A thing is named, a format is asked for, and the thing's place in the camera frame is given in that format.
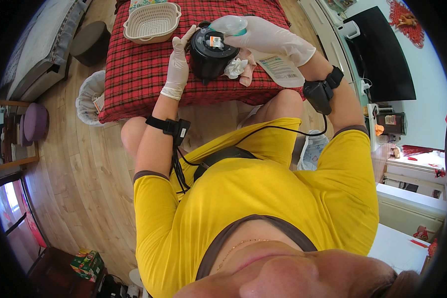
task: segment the gold necklace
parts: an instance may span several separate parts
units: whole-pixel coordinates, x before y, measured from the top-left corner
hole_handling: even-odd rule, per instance
[[[236,247],[239,246],[240,244],[243,244],[243,243],[245,243],[245,242],[250,242],[250,241],[269,241],[269,240],[267,240],[267,239],[249,239],[249,240],[242,240],[242,241],[240,241],[239,244],[237,244],[236,246],[232,247],[232,249],[228,251],[228,253],[227,253],[227,254],[225,255],[225,257],[223,258],[222,262],[220,263],[219,267],[217,267],[217,271],[220,270],[220,268],[221,268],[222,265],[224,264],[225,260],[227,259],[228,254],[229,254],[234,248],[236,248]]]

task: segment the hair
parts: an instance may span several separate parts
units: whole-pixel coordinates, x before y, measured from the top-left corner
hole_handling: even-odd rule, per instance
[[[371,298],[406,298],[410,297],[416,289],[419,274],[415,271],[402,271],[399,275],[394,274],[388,280],[386,286],[378,289]]]

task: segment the nose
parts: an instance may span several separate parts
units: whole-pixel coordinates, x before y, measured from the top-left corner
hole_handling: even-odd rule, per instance
[[[318,267],[312,259],[278,257],[266,262],[258,276],[242,285],[239,292],[242,298],[300,297],[316,289],[318,279]]]

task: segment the bed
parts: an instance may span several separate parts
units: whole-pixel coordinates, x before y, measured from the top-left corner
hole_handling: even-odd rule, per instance
[[[0,87],[7,100],[32,102],[63,79],[70,46],[91,0],[47,0],[32,17],[8,61]]]
[[[122,118],[151,114],[167,75],[169,56],[173,50],[172,38],[166,42],[137,45],[123,36],[123,24],[129,16],[129,2],[118,9],[114,22],[106,60],[105,101],[99,114],[101,123]],[[285,13],[278,0],[172,0],[182,7],[182,17],[173,36],[182,36],[192,24],[213,21],[221,16],[254,14],[289,28]],[[226,76],[211,81],[207,86],[189,74],[180,106],[212,104],[239,100],[250,105],[264,104],[283,87],[272,81],[265,71],[257,66],[249,87]]]

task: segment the beige plastic basket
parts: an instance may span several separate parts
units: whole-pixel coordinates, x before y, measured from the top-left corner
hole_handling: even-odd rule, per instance
[[[179,25],[181,7],[165,2],[141,6],[124,23],[124,37],[137,44],[168,40]]]

